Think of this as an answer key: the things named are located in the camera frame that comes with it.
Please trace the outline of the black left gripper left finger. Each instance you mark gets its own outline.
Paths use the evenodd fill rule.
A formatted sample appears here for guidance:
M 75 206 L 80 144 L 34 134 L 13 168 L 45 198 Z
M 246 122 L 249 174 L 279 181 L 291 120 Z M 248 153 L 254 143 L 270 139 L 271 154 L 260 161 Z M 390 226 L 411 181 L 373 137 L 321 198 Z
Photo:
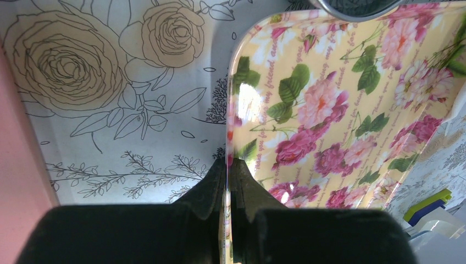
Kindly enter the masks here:
M 171 204 L 80 205 L 49 210 L 17 263 L 219 263 L 226 164 Z

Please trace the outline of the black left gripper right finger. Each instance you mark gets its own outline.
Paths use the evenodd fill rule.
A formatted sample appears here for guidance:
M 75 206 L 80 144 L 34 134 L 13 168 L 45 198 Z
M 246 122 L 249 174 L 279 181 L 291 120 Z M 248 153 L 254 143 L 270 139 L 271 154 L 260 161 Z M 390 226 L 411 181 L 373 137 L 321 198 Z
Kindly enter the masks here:
M 416 263 L 400 225 L 381 210 L 291 209 L 229 166 L 232 254 L 239 263 Z

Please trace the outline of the floral yellow tray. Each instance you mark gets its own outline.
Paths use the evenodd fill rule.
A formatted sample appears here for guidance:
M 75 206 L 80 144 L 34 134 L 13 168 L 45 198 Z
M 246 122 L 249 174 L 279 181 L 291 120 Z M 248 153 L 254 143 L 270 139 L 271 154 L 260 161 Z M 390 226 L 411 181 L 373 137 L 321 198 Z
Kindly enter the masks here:
M 289 208 L 383 210 L 465 99 L 465 2 L 256 24 L 232 58 L 228 163 Z

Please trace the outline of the pink plastic tray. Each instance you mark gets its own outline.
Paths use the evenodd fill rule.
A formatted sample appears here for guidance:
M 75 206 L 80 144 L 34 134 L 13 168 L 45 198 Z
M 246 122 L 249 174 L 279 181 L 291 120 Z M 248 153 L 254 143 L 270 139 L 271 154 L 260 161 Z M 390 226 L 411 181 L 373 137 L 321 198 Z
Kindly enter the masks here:
M 37 222 L 57 204 L 13 74 L 1 54 L 1 263 L 15 263 Z

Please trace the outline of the white green eraser block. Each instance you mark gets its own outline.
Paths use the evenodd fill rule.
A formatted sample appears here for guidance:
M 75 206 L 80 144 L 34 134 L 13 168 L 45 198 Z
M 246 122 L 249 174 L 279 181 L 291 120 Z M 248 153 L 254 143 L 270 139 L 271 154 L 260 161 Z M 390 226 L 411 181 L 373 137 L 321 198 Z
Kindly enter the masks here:
M 403 216 L 410 225 L 406 233 L 410 239 L 433 232 L 449 239 L 457 239 L 465 232 L 465 222 L 446 210 L 452 192 L 443 189 L 431 197 L 413 205 Z

